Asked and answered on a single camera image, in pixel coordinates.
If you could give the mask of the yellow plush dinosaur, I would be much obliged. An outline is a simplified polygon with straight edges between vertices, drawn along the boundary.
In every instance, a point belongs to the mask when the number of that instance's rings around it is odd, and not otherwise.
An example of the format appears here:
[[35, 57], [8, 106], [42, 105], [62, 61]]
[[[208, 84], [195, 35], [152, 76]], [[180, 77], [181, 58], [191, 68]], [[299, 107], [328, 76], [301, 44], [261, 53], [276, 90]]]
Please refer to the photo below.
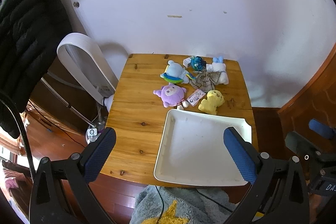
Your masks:
[[207, 98], [202, 99], [198, 109], [206, 114], [217, 115], [217, 108], [222, 106], [224, 102], [224, 96], [220, 91], [210, 90], [207, 93]]

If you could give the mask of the pink tissue packet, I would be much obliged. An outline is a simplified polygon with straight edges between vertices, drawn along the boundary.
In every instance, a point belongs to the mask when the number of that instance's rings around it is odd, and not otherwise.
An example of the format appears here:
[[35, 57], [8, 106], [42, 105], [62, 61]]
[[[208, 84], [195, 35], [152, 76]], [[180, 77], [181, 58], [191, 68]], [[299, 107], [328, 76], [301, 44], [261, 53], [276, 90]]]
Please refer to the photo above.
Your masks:
[[205, 92], [203, 92], [200, 89], [197, 89], [187, 98], [187, 102], [194, 107], [205, 95], [206, 95]]

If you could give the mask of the white bear plush blue ears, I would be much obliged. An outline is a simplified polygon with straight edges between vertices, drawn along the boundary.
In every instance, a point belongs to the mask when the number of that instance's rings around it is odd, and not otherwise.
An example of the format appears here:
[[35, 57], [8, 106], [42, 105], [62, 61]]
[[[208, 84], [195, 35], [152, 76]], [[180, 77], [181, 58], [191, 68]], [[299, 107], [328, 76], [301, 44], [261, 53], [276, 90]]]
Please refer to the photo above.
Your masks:
[[226, 65], [222, 56], [214, 57], [211, 64], [206, 65], [206, 71], [210, 74], [215, 85], [228, 85], [229, 79], [226, 72]]

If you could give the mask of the plaid fabric bow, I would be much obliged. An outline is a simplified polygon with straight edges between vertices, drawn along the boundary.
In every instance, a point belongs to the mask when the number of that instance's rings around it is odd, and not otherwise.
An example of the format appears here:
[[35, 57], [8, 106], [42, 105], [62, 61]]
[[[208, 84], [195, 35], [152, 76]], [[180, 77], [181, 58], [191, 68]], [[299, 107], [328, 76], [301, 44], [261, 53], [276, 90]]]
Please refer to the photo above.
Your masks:
[[215, 89], [215, 86], [219, 83], [221, 72], [208, 72], [206, 70], [194, 71], [195, 77], [190, 80], [190, 85], [195, 89], [207, 93]]

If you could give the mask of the purple plush toy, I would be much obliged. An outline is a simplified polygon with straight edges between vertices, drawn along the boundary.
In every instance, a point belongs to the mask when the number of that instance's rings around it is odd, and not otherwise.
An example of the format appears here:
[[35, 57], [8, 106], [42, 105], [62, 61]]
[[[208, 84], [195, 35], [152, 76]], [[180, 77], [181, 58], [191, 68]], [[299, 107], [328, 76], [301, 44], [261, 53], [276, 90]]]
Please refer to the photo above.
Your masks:
[[165, 108], [176, 107], [179, 110], [183, 110], [189, 106], [189, 103], [185, 100], [186, 92], [186, 88], [169, 83], [161, 87], [161, 89], [154, 90], [153, 94], [161, 98]]

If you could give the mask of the blue green globe ball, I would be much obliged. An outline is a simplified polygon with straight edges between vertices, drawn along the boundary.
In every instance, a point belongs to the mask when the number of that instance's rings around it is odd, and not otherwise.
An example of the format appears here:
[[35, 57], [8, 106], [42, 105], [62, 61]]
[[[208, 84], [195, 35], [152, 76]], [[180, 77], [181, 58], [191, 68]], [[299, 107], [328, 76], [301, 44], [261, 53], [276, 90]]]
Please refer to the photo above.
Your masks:
[[190, 65], [194, 71], [202, 71], [203, 69], [206, 69], [207, 63], [202, 57], [192, 56], [190, 59]]

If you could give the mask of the white medicine box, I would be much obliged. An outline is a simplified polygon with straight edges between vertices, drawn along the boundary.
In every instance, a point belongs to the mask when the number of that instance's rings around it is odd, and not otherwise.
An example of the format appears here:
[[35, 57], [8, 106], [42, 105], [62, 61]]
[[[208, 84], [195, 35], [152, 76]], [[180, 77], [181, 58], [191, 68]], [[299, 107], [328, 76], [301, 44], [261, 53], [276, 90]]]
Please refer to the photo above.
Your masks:
[[187, 57], [183, 60], [183, 66], [185, 68], [189, 68], [191, 67], [191, 61], [192, 61], [192, 57]]

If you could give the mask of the light blue unicorn plush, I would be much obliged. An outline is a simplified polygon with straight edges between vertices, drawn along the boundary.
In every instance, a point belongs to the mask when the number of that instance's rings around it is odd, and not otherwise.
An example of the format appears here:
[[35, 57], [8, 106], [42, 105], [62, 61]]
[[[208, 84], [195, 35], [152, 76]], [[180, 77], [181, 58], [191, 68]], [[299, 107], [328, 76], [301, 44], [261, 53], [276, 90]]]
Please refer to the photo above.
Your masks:
[[188, 84], [195, 77], [183, 68], [179, 63], [169, 60], [165, 72], [160, 74], [160, 77], [172, 84]]

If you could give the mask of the wooden cabinet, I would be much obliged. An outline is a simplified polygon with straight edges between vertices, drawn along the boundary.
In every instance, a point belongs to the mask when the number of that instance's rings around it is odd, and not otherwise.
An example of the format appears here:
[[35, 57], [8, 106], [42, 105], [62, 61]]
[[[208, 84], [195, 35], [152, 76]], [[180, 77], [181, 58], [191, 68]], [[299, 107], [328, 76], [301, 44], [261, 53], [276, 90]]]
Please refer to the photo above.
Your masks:
[[315, 118], [335, 126], [335, 47], [309, 82], [278, 111], [283, 133], [307, 128]]

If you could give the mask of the grey yellow fluffy rug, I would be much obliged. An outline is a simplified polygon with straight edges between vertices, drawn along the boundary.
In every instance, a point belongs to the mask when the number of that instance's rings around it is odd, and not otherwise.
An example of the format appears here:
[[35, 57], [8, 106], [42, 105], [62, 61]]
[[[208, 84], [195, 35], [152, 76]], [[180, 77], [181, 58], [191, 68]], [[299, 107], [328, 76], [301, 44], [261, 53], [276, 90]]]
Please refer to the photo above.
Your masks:
[[221, 188], [148, 185], [135, 198], [130, 223], [224, 223], [235, 209]]

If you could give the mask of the white plastic tray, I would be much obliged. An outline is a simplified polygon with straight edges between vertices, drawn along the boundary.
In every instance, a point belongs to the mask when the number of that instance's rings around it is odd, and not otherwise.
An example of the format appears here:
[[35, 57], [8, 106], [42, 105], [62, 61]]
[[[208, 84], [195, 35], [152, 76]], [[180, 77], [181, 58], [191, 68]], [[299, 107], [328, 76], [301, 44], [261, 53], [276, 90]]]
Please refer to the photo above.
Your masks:
[[169, 110], [154, 177], [190, 186], [247, 184], [224, 145], [223, 133], [228, 127], [234, 127], [245, 141], [252, 141], [252, 127], [243, 118]]

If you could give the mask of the white bladeless fan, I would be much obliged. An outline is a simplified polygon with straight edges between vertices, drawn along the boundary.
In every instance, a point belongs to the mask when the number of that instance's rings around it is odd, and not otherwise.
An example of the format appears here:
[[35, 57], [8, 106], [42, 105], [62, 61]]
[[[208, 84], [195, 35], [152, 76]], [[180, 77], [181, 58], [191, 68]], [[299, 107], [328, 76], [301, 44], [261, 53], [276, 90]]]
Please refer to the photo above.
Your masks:
[[66, 35], [57, 48], [57, 56], [72, 77], [97, 103], [111, 109], [118, 78], [99, 45], [78, 32]]

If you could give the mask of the black puffer jacket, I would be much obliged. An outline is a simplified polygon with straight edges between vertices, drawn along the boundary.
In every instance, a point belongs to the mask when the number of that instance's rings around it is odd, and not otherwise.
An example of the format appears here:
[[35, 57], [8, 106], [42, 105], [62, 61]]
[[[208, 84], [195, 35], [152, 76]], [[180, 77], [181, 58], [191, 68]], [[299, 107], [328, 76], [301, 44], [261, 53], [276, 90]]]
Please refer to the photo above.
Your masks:
[[1, 11], [1, 93], [23, 112], [72, 32], [61, 0], [7, 0]]

